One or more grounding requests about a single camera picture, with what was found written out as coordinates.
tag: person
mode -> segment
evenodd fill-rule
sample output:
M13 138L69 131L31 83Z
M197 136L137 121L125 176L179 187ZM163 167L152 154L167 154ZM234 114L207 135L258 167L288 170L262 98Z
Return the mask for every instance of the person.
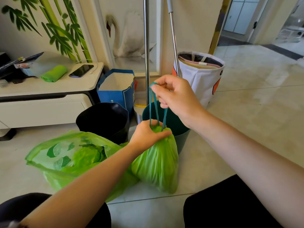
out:
M169 107L237 173L186 199L186 227L304 227L302 167L206 111L187 80L165 75L155 82L158 85L151 88L159 97L161 107ZM14 220L14 214L22 207L23 214L18 213L21 222L11 222L11 227L110 227L105 199L132 161L170 133L154 133L149 122L143 121L130 143L114 155L52 196L21 198L23 201L17 203L17 208L10 205L19 199L5 202L6 206L0 206L0 218L5 214ZM36 198L35 205L30 203L31 197Z

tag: hand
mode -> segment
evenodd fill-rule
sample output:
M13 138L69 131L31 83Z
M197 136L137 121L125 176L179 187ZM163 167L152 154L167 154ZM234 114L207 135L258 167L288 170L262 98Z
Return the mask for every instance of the hand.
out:
M189 82L173 75L164 75L155 82L158 85L151 86L151 89L159 97L161 107L169 107L185 126L192 129L195 123L193 118L205 109L196 98Z
M151 125L157 125L157 120L152 119ZM164 130L163 132L154 133L150 128L150 120L142 121L136 127L136 130L131 138L131 141L128 145L134 147L134 149L138 152L139 156L145 150L149 149L153 146L157 141L168 137L172 132L170 130Z

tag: white laundry basket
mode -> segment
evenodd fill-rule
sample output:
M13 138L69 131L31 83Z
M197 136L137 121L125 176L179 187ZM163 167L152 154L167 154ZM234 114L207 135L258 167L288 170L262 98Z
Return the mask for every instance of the white laundry basket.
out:
M225 62L199 52L180 52L178 57L181 77L188 80L196 97L206 108L218 87ZM172 74L177 76L175 62Z

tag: swan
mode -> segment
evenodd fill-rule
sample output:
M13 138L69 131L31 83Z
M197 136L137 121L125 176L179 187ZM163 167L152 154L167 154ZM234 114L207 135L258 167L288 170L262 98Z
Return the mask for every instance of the swan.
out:
M129 11L125 17L125 27L123 38L120 43L120 30L117 21L113 15L106 15L106 27L111 37L111 26L115 28L115 39L113 44L114 57L141 57L145 54L144 24L140 14L137 11ZM156 43L151 43L151 51Z

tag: bag handle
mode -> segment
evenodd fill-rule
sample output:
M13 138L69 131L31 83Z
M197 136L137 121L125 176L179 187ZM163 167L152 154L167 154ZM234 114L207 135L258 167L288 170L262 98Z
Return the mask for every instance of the bag handle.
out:
M152 91L151 86L153 85L158 85L156 82L153 82L150 85L149 88L149 108L150 108L150 127L151 127L151 103L152 103L152 95L153 95L153 99L154 99L154 106L155 106L155 111L156 111L156 117L157 117L157 125L159 126L159 116L158 116L158 108L157 108L157 100L156 100L156 94ZM164 119L163 119L163 126L162 126L162 131L164 130L164 128L166 127L166 116L167 116L167 111L168 108L165 109L164 111Z

